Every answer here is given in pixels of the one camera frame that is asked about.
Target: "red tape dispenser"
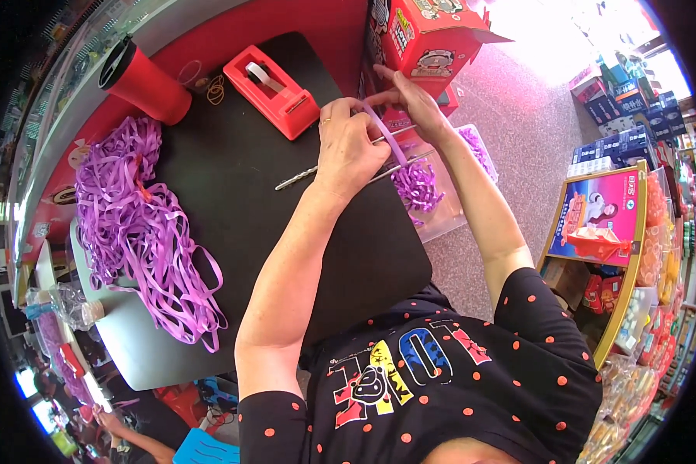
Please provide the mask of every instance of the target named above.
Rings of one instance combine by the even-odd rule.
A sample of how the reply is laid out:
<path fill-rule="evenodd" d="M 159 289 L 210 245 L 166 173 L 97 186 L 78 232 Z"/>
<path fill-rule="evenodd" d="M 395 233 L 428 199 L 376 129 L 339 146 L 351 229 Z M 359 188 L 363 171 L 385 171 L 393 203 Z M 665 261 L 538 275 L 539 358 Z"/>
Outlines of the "red tape dispenser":
<path fill-rule="evenodd" d="M 314 97 L 255 45 L 223 68 L 232 85 L 268 118 L 287 139 L 294 140 L 320 117 Z"/>

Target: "cartoon print on shirt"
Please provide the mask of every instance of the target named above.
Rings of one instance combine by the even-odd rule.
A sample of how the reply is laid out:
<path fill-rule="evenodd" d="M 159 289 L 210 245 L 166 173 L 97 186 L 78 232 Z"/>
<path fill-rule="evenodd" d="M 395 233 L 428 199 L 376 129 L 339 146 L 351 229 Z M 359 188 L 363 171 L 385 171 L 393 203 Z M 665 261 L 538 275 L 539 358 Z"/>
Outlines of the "cartoon print on shirt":
<path fill-rule="evenodd" d="M 484 348 L 481 348 L 469 338 L 464 329 L 454 325 L 454 320 L 434 321 L 432 329 L 450 333 L 453 339 L 464 347 L 475 365 L 492 361 Z M 412 377 L 419 387 L 429 382 L 442 385 L 450 383 L 454 376 L 451 366 L 435 335 L 427 328 L 413 328 L 399 337 L 399 368 Z M 368 363 L 362 368 L 368 353 Z M 407 404 L 415 394 L 410 390 L 412 383 L 405 383 L 398 365 L 392 359 L 389 345 L 380 340 L 358 353 L 353 353 L 339 360 L 332 360 L 328 376 L 340 379 L 339 388 L 333 391 L 335 405 L 343 406 L 342 411 L 335 414 L 335 429 L 355 420 L 368 420 L 367 409 L 373 407 L 376 415 L 382 416 L 394 412 L 392 397 L 399 406 Z"/>
<path fill-rule="evenodd" d="M 415 328 L 401 336 L 399 354 L 418 385 L 425 385 L 430 379 L 448 383 L 454 375 L 441 345 L 426 328 Z"/>
<path fill-rule="evenodd" d="M 492 361 L 492 359 L 487 355 L 487 350 L 481 348 L 474 342 L 474 340 L 469 338 L 469 335 L 461 327 L 454 326 L 453 320 L 436 321 L 429 324 L 432 328 L 444 328 L 449 331 L 451 336 L 455 338 L 459 343 L 462 344 L 464 349 L 472 357 L 474 364 L 481 365 L 483 362 Z"/>
<path fill-rule="evenodd" d="M 412 71 L 412 76 L 449 77 L 453 71 L 448 67 L 454 63 L 455 51 L 426 50 Z"/>

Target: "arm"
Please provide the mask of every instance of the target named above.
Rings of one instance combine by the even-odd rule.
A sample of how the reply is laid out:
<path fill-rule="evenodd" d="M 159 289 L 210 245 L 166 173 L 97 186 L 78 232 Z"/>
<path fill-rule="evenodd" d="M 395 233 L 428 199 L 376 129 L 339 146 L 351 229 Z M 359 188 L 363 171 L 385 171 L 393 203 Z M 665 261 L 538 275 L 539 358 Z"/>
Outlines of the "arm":
<path fill-rule="evenodd" d="M 264 391 L 302 396 L 295 373 L 325 247 L 343 209 L 390 154 L 386 143 L 371 144 L 380 131 L 367 114 L 350 115 L 362 105 L 343 98 L 322 108 L 315 181 L 260 270 L 237 332 L 240 401 Z"/>
<path fill-rule="evenodd" d="M 384 79 L 391 80 L 395 88 L 373 95 L 367 102 L 372 106 L 402 106 L 418 125 L 418 135 L 441 154 L 483 257 L 484 279 L 494 308 L 505 279 L 514 270 L 534 266 L 513 213 L 433 98 L 402 72 L 380 65 L 374 65 L 374 69 Z"/>
<path fill-rule="evenodd" d="M 149 438 L 146 435 L 135 432 L 127 427 L 122 427 L 113 432 L 113 435 L 117 435 L 120 439 L 126 440 L 135 446 L 147 451 L 152 457 L 155 458 L 157 464 L 172 464 L 173 456 L 175 456 L 175 450 L 168 448 L 161 442 L 158 442 L 154 438 Z M 113 439 L 111 441 L 112 448 L 118 448 L 119 444 L 113 446 Z"/>

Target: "hand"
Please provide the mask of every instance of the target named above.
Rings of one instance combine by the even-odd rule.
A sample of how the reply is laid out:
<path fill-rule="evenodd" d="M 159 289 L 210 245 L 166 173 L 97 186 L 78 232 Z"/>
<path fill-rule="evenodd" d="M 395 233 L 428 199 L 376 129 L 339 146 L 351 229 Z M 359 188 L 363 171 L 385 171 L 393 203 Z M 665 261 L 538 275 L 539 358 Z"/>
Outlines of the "hand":
<path fill-rule="evenodd" d="M 320 112 L 320 158 L 315 182 L 318 189 L 343 200 L 345 204 L 379 171 L 390 156 L 385 142 L 371 144 L 381 137 L 379 128 L 355 98 L 330 102 Z"/>
<path fill-rule="evenodd" d="M 366 103 L 371 106 L 397 107 L 405 111 L 413 123 L 418 125 L 418 135 L 436 148 L 453 133 L 454 128 L 438 109 L 436 101 L 401 71 L 382 65 L 374 65 L 374 71 L 380 77 L 392 81 L 394 88 L 366 98 Z"/>
<path fill-rule="evenodd" d="M 103 411 L 100 404 L 93 405 L 93 416 L 96 418 L 96 422 L 113 436 L 118 436 L 126 429 L 116 414 Z"/>

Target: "red chair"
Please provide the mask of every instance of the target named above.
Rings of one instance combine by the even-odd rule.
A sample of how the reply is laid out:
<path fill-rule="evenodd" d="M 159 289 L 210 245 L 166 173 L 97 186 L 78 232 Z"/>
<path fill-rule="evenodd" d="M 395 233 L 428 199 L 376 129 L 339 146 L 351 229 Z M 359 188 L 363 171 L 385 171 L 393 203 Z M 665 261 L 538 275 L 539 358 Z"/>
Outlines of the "red chair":
<path fill-rule="evenodd" d="M 189 383 L 181 389 L 178 385 L 161 387 L 155 390 L 157 398 L 167 404 L 186 421 L 191 428 L 198 428 L 201 420 L 206 417 L 206 404 L 199 397 L 199 389 Z"/>

